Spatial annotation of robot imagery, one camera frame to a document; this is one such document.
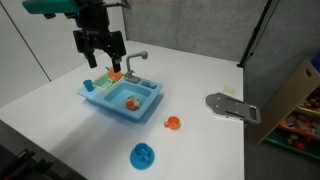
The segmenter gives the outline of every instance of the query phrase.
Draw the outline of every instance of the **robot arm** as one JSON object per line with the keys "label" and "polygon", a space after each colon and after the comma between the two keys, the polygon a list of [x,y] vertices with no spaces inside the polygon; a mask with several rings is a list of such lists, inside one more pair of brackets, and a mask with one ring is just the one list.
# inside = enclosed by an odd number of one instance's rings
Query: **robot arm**
{"label": "robot arm", "polygon": [[106,4],[103,0],[26,0],[22,4],[30,14],[43,14],[47,19],[56,13],[64,13],[68,19],[75,19],[81,30],[73,31],[79,53],[83,53],[90,68],[97,66],[94,50],[106,52],[112,60],[115,72],[121,70],[122,56],[126,55],[124,41],[120,31],[110,32],[107,8],[125,4]]}

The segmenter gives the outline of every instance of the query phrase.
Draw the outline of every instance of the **gray wall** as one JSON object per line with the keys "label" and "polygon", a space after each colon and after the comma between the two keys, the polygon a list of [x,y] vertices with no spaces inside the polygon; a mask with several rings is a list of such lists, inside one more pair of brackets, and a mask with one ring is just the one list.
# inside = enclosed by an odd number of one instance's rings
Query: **gray wall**
{"label": "gray wall", "polygon": [[[267,0],[129,2],[129,40],[239,62]],[[247,63],[245,100],[263,108],[298,64],[320,49],[319,27],[319,0],[281,0]]]}

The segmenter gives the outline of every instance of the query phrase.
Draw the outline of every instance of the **toy sink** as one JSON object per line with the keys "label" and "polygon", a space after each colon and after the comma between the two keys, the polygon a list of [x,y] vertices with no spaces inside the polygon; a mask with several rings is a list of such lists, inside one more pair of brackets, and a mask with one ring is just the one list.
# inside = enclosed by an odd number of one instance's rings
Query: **toy sink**
{"label": "toy sink", "polygon": [[[161,88],[161,84],[142,78],[137,84],[121,79],[109,90],[94,88],[93,91],[88,92],[85,87],[82,87],[78,90],[78,94],[96,106],[112,110],[133,122],[140,122]],[[140,108],[135,111],[128,110],[126,107],[127,98],[131,96],[140,100]]]}

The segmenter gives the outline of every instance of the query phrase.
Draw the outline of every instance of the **faucet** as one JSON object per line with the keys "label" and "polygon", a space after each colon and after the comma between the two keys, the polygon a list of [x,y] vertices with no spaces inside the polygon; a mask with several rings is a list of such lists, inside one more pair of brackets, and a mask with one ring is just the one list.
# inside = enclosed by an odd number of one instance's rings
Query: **faucet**
{"label": "faucet", "polygon": [[134,71],[131,70],[129,60],[130,60],[130,58],[139,57],[139,56],[141,56],[142,59],[148,59],[148,53],[146,51],[142,51],[140,53],[135,53],[135,54],[130,54],[127,56],[127,59],[126,59],[127,71],[128,71],[126,73],[127,74],[126,81],[129,81],[129,82],[132,82],[135,84],[137,84],[140,81],[140,78],[132,75],[132,73],[134,73]]}

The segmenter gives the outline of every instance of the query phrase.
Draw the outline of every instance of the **tabletop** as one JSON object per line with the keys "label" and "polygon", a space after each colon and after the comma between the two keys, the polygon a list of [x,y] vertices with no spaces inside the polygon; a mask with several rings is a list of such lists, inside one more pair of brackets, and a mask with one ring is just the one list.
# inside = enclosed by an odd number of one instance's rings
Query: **tabletop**
{"label": "tabletop", "polygon": [[[235,62],[133,41],[126,48],[128,54],[149,53],[147,60],[131,60],[134,75],[163,85],[154,112],[142,123],[77,95],[85,79],[94,80],[111,65],[106,54],[97,58],[97,68],[84,64],[0,108],[0,119],[90,180],[243,180],[243,122],[216,116],[205,105],[207,95],[230,89],[243,99],[243,69]],[[170,116],[180,118],[180,129],[164,128]],[[129,161],[140,142],[155,153],[146,170]]]}

